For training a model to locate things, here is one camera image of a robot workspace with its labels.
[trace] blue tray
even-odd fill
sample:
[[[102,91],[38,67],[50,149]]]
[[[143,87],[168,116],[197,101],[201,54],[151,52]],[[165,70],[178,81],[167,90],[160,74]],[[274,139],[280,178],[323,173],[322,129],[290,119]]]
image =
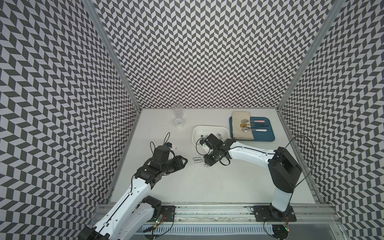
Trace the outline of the blue tray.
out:
[[[264,120],[265,123],[263,125],[268,125],[268,127],[261,127],[260,129],[266,129],[266,132],[257,132],[257,131],[252,131],[253,134],[253,140],[241,140],[241,141],[255,141],[255,142],[273,142],[275,140],[275,135],[273,134],[273,130],[271,127],[271,122],[269,121],[268,118],[264,117],[251,117],[251,121],[254,120]],[[262,123],[257,123],[254,122],[252,123],[252,126],[257,126],[258,124]],[[231,132],[231,138],[233,139],[233,134],[232,134],[232,117],[229,118],[229,129]]]

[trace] beige cloth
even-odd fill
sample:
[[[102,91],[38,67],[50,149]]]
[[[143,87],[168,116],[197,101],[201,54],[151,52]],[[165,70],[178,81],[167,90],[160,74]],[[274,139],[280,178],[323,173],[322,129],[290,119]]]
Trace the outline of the beige cloth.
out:
[[[252,131],[243,132],[241,131],[241,120],[250,120],[251,116],[249,112],[236,111],[232,112],[232,135],[237,140],[253,140]]]

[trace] black and white zigzag pattern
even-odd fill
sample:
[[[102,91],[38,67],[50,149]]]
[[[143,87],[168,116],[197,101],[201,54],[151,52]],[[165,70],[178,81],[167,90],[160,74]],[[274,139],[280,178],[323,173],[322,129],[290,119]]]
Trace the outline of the black and white zigzag pattern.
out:
[[[347,1],[283,109],[352,239],[384,234],[383,24],[383,1]]]
[[[141,107],[274,107],[331,0],[94,5]]]
[[[79,0],[0,7],[0,239],[75,239],[134,109]]]

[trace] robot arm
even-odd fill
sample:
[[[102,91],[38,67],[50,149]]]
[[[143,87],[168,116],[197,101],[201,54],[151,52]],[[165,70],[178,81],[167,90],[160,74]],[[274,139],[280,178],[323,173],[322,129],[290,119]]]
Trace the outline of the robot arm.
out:
[[[214,165],[223,157],[227,159],[241,159],[260,165],[269,170],[275,193],[270,204],[271,217],[280,220],[290,212],[289,201],[301,175],[301,167],[288,152],[279,147],[277,150],[260,149],[247,146],[233,139],[224,142],[213,134],[202,139],[200,144],[206,144],[212,151],[204,156],[204,162],[208,166]]]
[[[130,239],[144,223],[159,216],[161,201],[149,196],[149,191],[164,174],[181,170],[188,162],[182,156],[175,156],[171,147],[172,144],[167,142],[155,148],[153,157],[132,176],[132,184],[123,196],[93,228],[84,227],[78,239]]]

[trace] spoon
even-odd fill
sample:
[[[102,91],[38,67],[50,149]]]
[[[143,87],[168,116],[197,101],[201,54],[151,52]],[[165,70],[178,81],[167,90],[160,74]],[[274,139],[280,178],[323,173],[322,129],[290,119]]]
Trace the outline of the spoon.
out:
[[[249,127],[244,127],[241,129],[243,132],[257,131],[257,132],[266,132],[266,129],[251,129]]]
[[[254,120],[254,121],[249,121],[246,119],[241,120],[242,123],[247,123],[247,122],[265,122],[264,120]]]
[[[246,123],[242,123],[240,124],[240,127],[247,127],[248,125],[250,124],[246,124]],[[268,127],[268,125],[254,125],[252,128],[255,128],[255,127]]]

